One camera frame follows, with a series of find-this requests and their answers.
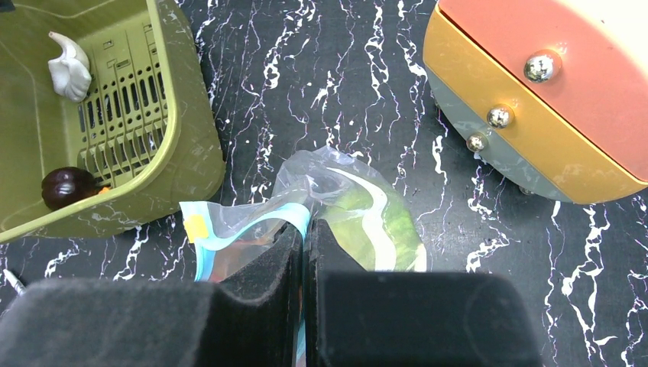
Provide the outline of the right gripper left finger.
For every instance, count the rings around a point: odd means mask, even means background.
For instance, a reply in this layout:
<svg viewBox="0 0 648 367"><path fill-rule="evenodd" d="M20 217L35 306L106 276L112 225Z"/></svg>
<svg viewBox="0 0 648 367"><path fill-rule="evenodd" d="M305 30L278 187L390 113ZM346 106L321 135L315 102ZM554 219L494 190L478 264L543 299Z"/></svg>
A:
<svg viewBox="0 0 648 367"><path fill-rule="evenodd" d="M3 366L292 366L303 237L219 283L46 280L1 319Z"/></svg>

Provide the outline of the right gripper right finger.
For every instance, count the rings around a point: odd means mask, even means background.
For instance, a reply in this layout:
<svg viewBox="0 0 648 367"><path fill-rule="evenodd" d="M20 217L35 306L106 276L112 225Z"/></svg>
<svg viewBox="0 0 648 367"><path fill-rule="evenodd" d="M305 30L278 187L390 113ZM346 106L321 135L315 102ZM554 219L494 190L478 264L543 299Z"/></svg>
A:
<svg viewBox="0 0 648 367"><path fill-rule="evenodd" d="M540 366L523 300L505 278L367 271L329 224L306 237L308 366Z"/></svg>

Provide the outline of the olive green plastic basket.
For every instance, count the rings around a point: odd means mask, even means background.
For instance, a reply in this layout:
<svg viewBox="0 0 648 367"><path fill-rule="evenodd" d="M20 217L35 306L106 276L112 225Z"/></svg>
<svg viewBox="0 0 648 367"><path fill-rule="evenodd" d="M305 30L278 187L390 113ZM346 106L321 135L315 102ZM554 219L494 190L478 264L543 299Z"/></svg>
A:
<svg viewBox="0 0 648 367"><path fill-rule="evenodd" d="M63 34L86 52L86 98L57 95ZM78 167L108 193L48 209L41 181ZM206 200L225 173L190 23L174 1L1 3L1 241L103 237Z"/></svg>

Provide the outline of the green cabbage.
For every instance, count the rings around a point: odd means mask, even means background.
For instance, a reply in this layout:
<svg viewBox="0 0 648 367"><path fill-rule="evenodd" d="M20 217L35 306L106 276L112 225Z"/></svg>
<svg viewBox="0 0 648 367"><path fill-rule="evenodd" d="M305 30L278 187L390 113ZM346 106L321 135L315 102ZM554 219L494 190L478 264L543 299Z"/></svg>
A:
<svg viewBox="0 0 648 367"><path fill-rule="evenodd" d="M426 271L428 255L393 190L356 187L322 212L338 244L369 271Z"/></svg>

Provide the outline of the clear zip top bag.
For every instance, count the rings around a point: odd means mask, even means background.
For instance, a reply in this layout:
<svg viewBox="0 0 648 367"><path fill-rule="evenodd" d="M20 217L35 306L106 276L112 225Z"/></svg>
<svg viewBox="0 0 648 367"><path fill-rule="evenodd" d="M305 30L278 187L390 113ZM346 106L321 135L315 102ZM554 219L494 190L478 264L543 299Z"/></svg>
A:
<svg viewBox="0 0 648 367"><path fill-rule="evenodd" d="M224 281L267 251L286 225L294 226L302 235L300 315L292 366L308 366L304 309L306 237L311 224L323 219L323 210L356 187L393 190L403 201L376 170L347 154L324 147L298 151L286 160L277 175L274 194L266 203L222 206L207 201L185 201L180 205L188 240L196 249L198 282Z"/></svg>

